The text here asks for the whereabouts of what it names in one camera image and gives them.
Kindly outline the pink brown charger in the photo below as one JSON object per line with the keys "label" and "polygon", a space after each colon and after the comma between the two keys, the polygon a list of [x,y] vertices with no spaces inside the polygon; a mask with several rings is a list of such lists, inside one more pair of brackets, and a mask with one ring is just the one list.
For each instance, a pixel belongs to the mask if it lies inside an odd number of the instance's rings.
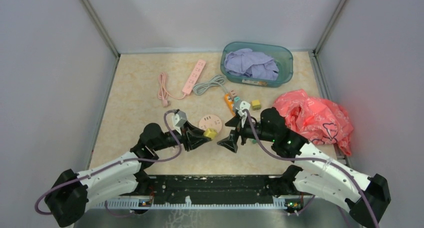
{"label": "pink brown charger", "polygon": [[229,94],[231,99],[234,99],[238,96],[237,92],[234,91],[234,90],[230,90],[228,94]]}

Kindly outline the pink round power strip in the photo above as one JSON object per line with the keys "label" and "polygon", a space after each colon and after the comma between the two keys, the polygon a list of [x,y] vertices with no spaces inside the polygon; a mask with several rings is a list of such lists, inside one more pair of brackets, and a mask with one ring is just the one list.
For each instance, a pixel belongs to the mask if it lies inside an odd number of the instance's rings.
{"label": "pink round power strip", "polygon": [[222,120],[214,114],[207,114],[203,116],[198,122],[199,128],[202,130],[214,129],[219,134],[223,128]]}

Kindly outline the pink long power strip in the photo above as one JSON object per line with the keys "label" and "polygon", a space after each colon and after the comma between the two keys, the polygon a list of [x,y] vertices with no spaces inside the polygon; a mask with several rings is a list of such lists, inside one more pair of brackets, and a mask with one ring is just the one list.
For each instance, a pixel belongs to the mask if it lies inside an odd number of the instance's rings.
{"label": "pink long power strip", "polygon": [[199,59],[197,61],[187,81],[185,82],[184,87],[181,90],[182,97],[175,97],[169,93],[169,91],[166,88],[167,74],[165,72],[161,72],[158,76],[159,90],[157,92],[157,97],[159,100],[161,100],[162,106],[165,108],[170,105],[170,102],[168,101],[168,97],[171,97],[176,100],[182,100],[185,97],[189,96],[192,93],[194,86],[197,83],[205,66],[206,66],[205,60]]}

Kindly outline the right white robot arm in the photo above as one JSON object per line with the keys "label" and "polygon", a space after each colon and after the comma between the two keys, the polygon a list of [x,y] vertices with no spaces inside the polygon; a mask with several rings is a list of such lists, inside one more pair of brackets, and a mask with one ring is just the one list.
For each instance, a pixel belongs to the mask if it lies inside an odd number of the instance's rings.
{"label": "right white robot arm", "polygon": [[217,142],[219,146],[236,153],[238,140],[244,144],[255,139],[269,156],[290,161],[293,174],[282,179],[281,187],[287,194],[297,191],[324,199],[345,210],[365,228],[377,228],[391,195],[387,179],[356,171],[333,159],[304,136],[289,129],[286,120],[274,108],[260,114],[259,122],[246,109],[239,111],[225,126],[228,137]]}

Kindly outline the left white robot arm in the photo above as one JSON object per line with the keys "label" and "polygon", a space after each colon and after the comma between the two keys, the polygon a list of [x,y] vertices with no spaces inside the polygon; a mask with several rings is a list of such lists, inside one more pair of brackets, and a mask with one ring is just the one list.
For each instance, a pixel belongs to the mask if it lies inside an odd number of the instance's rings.
{"label": "left white robot arm", "polygon": [[156,151],[171,147],[190,151],[211,140],[210,131],[187,121],[167,132],[163,132],[157,123],[149,123],[137,144],[120,157],[85,171],[63,171],[44,197],[44,202],[59,227],[67,227],[103,201],[130,193],[146,194],[150,181],[144,170],[160,162]]}

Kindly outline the orange power strip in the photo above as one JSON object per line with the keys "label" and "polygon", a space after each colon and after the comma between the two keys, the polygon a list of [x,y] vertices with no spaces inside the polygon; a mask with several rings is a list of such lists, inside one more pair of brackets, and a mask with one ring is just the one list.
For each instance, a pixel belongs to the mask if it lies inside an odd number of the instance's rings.
{"label": "orange power strip", "polygon": [[233,111],[234,101],[230,97],[230,91],[225,87],[225,82],[226,82],[225,78],[222,75],[218,74],[212,77],[207,82],[201,82],[201,83],[195,84],[192,88],[192,92],[196,96],[201,96],[212,87],[220,87],[224,92],[224,101],[227,107],[229,108],[230,112],[234,116],[235,115]]}

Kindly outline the yellow charger front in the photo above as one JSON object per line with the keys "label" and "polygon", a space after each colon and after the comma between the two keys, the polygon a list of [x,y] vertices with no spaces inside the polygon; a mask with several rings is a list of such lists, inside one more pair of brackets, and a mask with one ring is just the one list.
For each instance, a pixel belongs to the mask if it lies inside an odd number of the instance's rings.
{"label": "yellow charger front", "polygon": [[207,128],[204,132],[203,132],[203,136],[210,138],[211,140],[213,140],[216,136],[218,135],[218,132],[216,129],[214,128]]}

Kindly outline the teal charger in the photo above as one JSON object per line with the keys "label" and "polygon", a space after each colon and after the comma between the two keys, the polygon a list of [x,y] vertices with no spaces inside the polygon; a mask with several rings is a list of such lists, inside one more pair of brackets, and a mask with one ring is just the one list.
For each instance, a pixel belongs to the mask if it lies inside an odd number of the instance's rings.
{"label": "teal charger", "polygon": [[239,96],[236,96],[234,99],[233,99],[233,104],[234,104],[234,108],[240,103],[240,97]]}

